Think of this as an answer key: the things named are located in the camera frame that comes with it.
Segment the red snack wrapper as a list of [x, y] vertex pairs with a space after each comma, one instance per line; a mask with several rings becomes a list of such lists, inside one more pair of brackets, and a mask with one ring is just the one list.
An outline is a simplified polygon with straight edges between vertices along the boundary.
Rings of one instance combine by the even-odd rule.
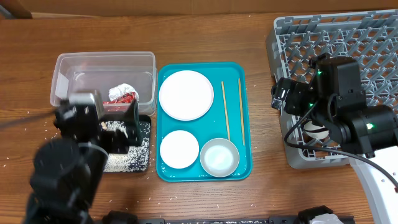
[[123, 112], [126, 111], [133, 101], [137, 101], [139, 95], [136, 92], [126, 93], [123, 96], [111, 101], [104, 101], [103, 106], [107, 112]]

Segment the white napkin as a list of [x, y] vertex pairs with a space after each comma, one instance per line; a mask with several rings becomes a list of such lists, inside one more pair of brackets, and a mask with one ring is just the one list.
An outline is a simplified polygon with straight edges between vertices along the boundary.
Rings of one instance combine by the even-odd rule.
[[124, 96], [127, 93], [134, 93], [137, 97], [139, 96], [138, 92], [134, 89], [134, 87], [126, 83], [122, 83], [116, 87], [111, 88], [109, 90], [108, 97], [111, 101], [113, 101]]

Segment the white paper cup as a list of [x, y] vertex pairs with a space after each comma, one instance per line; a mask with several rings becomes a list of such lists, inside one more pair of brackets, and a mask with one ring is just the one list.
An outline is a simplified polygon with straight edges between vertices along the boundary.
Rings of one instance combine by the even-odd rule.
[[313, 139], [325, 139], [329, 136], [329, 130], [325, 129], [324, 126], [319, 127], [314, 125], [312, 121], [308, 121], [303, 125], [304, 133]]

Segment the small white plate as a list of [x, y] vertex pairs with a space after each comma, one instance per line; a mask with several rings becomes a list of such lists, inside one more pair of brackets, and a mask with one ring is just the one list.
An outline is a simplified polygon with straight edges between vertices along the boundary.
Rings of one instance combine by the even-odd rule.
[[172, 131], [160, 144], [163, 162], [173, 169], [184, 169], [192, 165], [199, 154], [196, 137], [184, 130]]

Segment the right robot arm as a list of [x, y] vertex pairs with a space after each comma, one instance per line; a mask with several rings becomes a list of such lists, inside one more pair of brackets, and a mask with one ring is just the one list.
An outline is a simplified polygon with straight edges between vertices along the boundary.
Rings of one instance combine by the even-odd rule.
[[[309, 61], [309, 83], [280, 78], [271, 106], [298, 116], [285, 134], [286, 145], [341, 154], [359, 177], [375, 223], [397, 223], [397, 116], [386, 105], [369, 106], [361, 88], [359, 63], [352, 57], [322, 54]], [[302, 123], [327, 131], [339, 148], [289, 142]]]

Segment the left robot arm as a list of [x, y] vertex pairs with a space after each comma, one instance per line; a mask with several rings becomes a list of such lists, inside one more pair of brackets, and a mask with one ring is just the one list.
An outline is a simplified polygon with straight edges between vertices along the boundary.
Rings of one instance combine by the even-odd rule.
[[104, 114], [96, 100], [62, 100], [54, 111], [60, 138], [39, 148], [30, 178], [24, 223], [93, 223], [93, 204], [111, 153], [142, 143], [133, 101], [123, 114]]

